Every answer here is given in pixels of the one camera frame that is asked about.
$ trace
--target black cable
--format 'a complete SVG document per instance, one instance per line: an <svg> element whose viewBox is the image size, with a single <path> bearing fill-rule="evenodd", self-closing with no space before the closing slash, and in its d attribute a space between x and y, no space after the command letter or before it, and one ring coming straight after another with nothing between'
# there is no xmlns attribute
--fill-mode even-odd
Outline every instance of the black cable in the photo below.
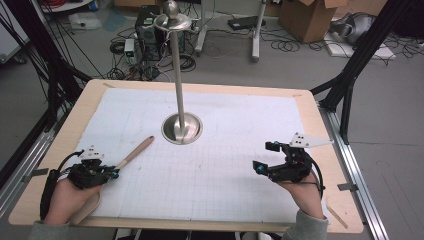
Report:
<svg viewBox="0 0 424 240"><path fill-rule="evenodd" d="M30 14L29 15L35 15L34 17L36 17L36 18L38 18L38 15L36 15L36 14L33 14L33 11L29 11L30 12ZM43 34L40 34L40 35L37 35L38 34L38 32L36 32L36 33L33 33L33 32L31 32L32 34L35 34L34 36L36 36L36 37L40 37L40 38L44 38L45 37L45 35L43 35ZM24 49L27 51L27 55L28 55L28 57L30 58L30 60L32 59L32 58L34 58L35 59L35 61L37 61L38 62L38 64L39 65L37 65L37 64L34 64L33 63L33 65L34 65L34 67L35 67L35 69L36 69L36 71L37 71L37 73L38 73L38 77L39 77L39 80L41 81L42 79L45 81L45 82L47 82L49 85L51 84L50 82L50 80L48 79L48 77L47 77L47 73L50 71L49 69L48 69L48 67L47 67L47 64L44 62L44 59L43 58L41 58L41 57L38 57L37 55L35 55L34 53L32 53L32 51L29 49L29 48L27 48L26 47L26 45L25 45L25 47L24 47ZM43 84L41 84L41 86L42 86L42 89L43 89L43 92L45 92L45 90L44 90L44 85ZM59 88L59 89L57 89L56 90L56 94L58 94L58 96L61 96L61 97L59 97L58 99L64 99L64 100L67 100L66 99L66 97L63 97L63 96L66 96L66 94L65 94L65 92L62 90L62 88ZM54 100L51 100L51 97L49 97L48 95L46 96L46 98L47 98L47 100L49 101L49 102L54 102Z"/></svg>
<svg viewBox="0 0 424 240"><path fill-rule="evenodd" d="M113 42L111 45L110 45L110 48L109 48L109 50L113 53L113 54L116 54L116 55L122 55L122 54L124 54L124 50L125 50L125 41L116 41L116 42Z"/></svg>
<svg viewBox="0 0 424 240"><path fill-rule="evenodd" d="M203 27L206 25L206 24L208 24L208 22L210 22L212 19L213 19L213 17L215 16L215 6L216 5L216 3L215 3L215 0L213 0L213 8L212 8L212 17L211 18L209 18L205 23L203 23L203 25L200 27L200 29L199 29L199 31L202 31L202 29L203 29Z"/></svg>
<svg viewBox="0 0 424 240"><path fill-rule="evenodd" d="M129 31L129 30L132 30L132 32L131 32L130 34L128 34L127 36L123 36L123 35L122 35L122 33L126 32L126 31ZM136 33L136 31L134 30L134 28L133 28L133 27L130 27L130 28L127 28L127 29L125 29L125 30L120 31L119 33L117 33L117 35L118 35L118 37L128 39L128 38L130 38L130 36L131 36L131 35L133 35L134 33Z"/></svg>
<svg viewBox="0 0 424 240"><path fill-rule="evenodd" d="M312 49L314 51L321 51L326 46L336 45L343 51L344 55L347 58L349 58L350 56L346 53L345 49L340 44L341 44L341 42L327 40L327 41L309 43L308 46L309 46L310 49Z"/></svg>
<svg viewBox="0 0 424 240"><path fill-rule="evenodd" d="M57 170L60 172L62 171L62 167L63 165L65 165L65 163L73 156L80 156L82 153L84 152L84 150L81 150L79 152L73 152L71 154L69 154L65 159L63 159L63 161L60 163L59 167L57 168Z"/></svg>
<svg viewBox="0 0 424 240"><path fill-rule="evenodd" d="M196 14L196 18L199 18L199 14L197 13L197 11L196 11L196 8L195 8L195 6L194 6L194 3L192 3L191 4L191 6L193 7L193 11L194 11L194 13Z"/></svg>
<svg viewBox="0 0 424 240"><path fill-rule="evenodd" d="M1 3L1 5L2 5L4 11L7 14L7 11L5 10L4 5L2 3ZM46 99L48 99L48 96L47 96L46 90L44 88L44 85L41 83L41 81L43 81L43 80L45 82L47 82L47 77L44 74L46 72L46 69L44 69L44 72L42 71L42 69L40 69L40 65L41 65L41 67L43 67L43 65L41 64L42 60L36 58L35 57L35 54L25 45L25 42L23 41L23 39L14 30L12 22L7 23L4 20L5 20L5 18L3 17L2 14L0 14L0 23L10 33L10 35L16 40L16 42L21 47L21 49L23 49L25 51L25 53L27 54L27 57L29 58L29 60L31 61L31 63L33 64L33 66L34 66L34 68L35 68L35 70L37 72L38 79L40 81L40 85L41 85L41 89L43 91L44 97Z"/></svg>
<svg viewBox="0 0 424 240"><path fill-rule="evenodd" d="M249 31L247 33L232 32L232 31L222 30L222 29L208 29L208 32L223 32L223 33L232 34L232 35L247 36L252 32L252 29L249 29Z"/></svg>
<svg viewBox="0 0 424 240"><path fill-rule="evenodd" d="M115 54L112 57L112 68L111 70L106 74L108 79L116 79L116 80L124 80L125 79L125 73L118 68L119 63L121 62L122 58L125 55L122 54L122 56L119 58L118 61L115 59Z"/></svg>
<svg viewBox="0 0 424 240"><path fill-rule="evenodd" d="M272 49L278 49L283 52L297 52L300 50L300 43L293 39L290 34L286 35L277 35L271 32L280 31L280 30L269 30L261 31L261 39L265 42L271 42ZM277 39L266 39L265 36L276 37Z"/></svg>
<svg viewBox="0 0 424 240"><path fill-rule="evenodd" d="M325 186L324 186L324 179L322 178L321 169L318 167L318 164L311 158L312 164L315 166L315 170L317 170L319 183L317 183L318 191L320 192L320 197L322 199L322 196L324 194Z"/></svg>
<svg viewBox="0 0 424 240"><path fill-rule="evenodd" d="M58 26L58 22L57 21L54 21L54 23L56 24L56 27L57 27L58 32L59 32L59 35L60 35L60 38L59 39L62 40L63 47L66 49L66 52L68 53L68 57L66 56L65 51L62 48L62 44L59 44L59 39L56 37L56 34L54 34L53 37L55 38L56 42L58 43L57 46L60 48L60 50L62 52L62 55L65 57L66 61L68 61L68 62L70 61L71 64L72 64L72 66L75 66L74 62L72 61L71 54L69 53L68 46L66 45L65 39L63 38L62 31L60 30L60 28Z"/></svg>
<svg viewBox="0 0 424 240"><path fill-rule="evenodd" d="M191 72L196 68L196 60L192 56L180 55L184 62L181 64L181 72Z"/></svg>
<svg viewBox="0 0 424 240"><path fill-rule="evenodd" d="M2 6L4 13L6 13L6 17L7 17L7 19L9 20L9 23L10 23L10 27L11 27L11 29L12 29L14 32L16 32L16 31L15 31L15 29L13 28L12 20L10 19L9 13L6 11L6 7L3 5L3 2L2 2L2 1L0 1L0 5Z"/></svg>
<svg viewBox="0 0 424 240"><path fill-rule="evenodd" d="M53 11L52 11L52 9L49 7L49 6L47 6L46 7L46 9L48 10L48 12L49 12L49 14L51 14L51 15L53 15ZM62 29L65 33L66 33L66 35L69 37L69 39L71 39L71 41L75 44L75 46L78 48L78 50L84 55L84 57L87 59L87 61L91 64L91 66L97 71L97 73L99 73L99 75L102 77L102 78L104 78L103 77L103 75L100 73L100 71L99 71L99 69L94 65L94 63L91 61L91 59L87 56L87 54L81 49L81 47L78 45L78 43L74 40L74 38L71 36L71 34L69 34L69 32L68 32L68 30L57 20L57 19L55 19L55 18L53 18L53 20L55 21L55 23L56 23L56 26L57 26L57 28L58 28L58 30L59 30L59 33L60 33L60 36L61 36L61 38L63 39L63 35L62 35L62 33L61 33L61 31L60 31L60 29ZM64 46L65 46L65 48L66 49L68 49L68 47L67 47L67 45L66 45L66 42L65 42L65 40L63 39L63 44L64 44Z"/></svg>

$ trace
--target grid paper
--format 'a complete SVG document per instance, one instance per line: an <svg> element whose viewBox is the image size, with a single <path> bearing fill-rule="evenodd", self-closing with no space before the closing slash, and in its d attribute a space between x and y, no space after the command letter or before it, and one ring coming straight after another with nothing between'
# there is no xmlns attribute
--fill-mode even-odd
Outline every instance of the grid paper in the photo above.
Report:
<svg viewBox="0 0 424 240"><path fill-rule="evenodd" d="M116 165L148 136L155 140L105 185L92 215L294 223L298 207L290 194L252 168L252 160L284 163L265 142L289 142L303 132L294 99L184 92L184 107L200 117L203 132L194 143L174 145L161 125L177 112L175 92L105 92L77 150L94 145L103 164Z"/></svg>

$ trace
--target metal rail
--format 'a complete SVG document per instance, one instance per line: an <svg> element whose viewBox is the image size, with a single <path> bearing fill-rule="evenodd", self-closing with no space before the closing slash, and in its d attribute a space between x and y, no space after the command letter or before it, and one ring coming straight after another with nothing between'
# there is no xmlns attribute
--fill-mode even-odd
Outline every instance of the metal rail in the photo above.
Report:
<svg viewBox="0 0 424 240"><path fill-rule="evenodd" d="M339 154L344 163L345 170L350 177L352 184L356 185L358 190L354 192L356 194L359 204L361 205L363 214L366 218L368 227L376 240L388 240L389 237L384 228L383 222L377 212L377 208L372 200L372 197L368 191L367 184L362 176L361 169L358 166L356 158L353 154L350 145L344 143L343 137L340 134L340 121L336 113L327 112L325 109L320 109L321 116L331 126L327 127L327 130L331 131L335 140Z"/></svg>
<svg viewBox="0 0 424 240"><path fill-rule="evenodd" d="M24 177L31 176L32 171L44 157L53 139L53 130L41 133L15 172L3 186L0 191L0 218L3 217L9 206L14 202L18 193L21 193L21 189L26 185L26 182L23 181Z"/></svg>

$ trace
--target metal pole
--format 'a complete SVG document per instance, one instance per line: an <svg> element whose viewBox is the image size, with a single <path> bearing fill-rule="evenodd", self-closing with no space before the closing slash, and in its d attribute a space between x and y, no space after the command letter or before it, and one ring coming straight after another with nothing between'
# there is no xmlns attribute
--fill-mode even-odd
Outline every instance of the metal pole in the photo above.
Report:
<svg viewBox="0 0 424 240"><path fill-rule="evenodd" d="M180 71L180 48L178 44L178 33L172 31L171 35L171 47L172 47L172 62L174 65L175 72L175 88L177 92L177 105L178 105L178 118L180 120L181 133L184 133L185 121L184 121L184 106L183 106L183 89L181 86L181 71Z"/></svg>
<svg viewBox="0 0 424 240"><path fill-rule="evenodd" d="M206 24L206 1L202 0L200 2L200 27L203 28Z"/></svg>
<svg viewBox="0 0 424 240"><path fill-rule="evenodd" d="M255 38L259 38L259 34L261 32L262 20L264 19L265 8L266 8L266 0L262 0L261 9L259 11L258 17L256 18L257 23L256 23Z"/></svg>

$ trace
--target computer tower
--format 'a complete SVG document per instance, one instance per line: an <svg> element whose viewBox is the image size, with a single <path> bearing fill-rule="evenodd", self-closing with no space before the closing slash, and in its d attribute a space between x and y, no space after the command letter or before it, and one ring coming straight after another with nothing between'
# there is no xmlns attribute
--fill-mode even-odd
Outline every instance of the computer tower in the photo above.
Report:
<svg viewBox="0 0 424 240"><path fill-rule="evenodd" d="M165 33L152 26L157 15L160 15L159 6L143 5L135 22L142 61L159 61L162 58Z"/></svg>

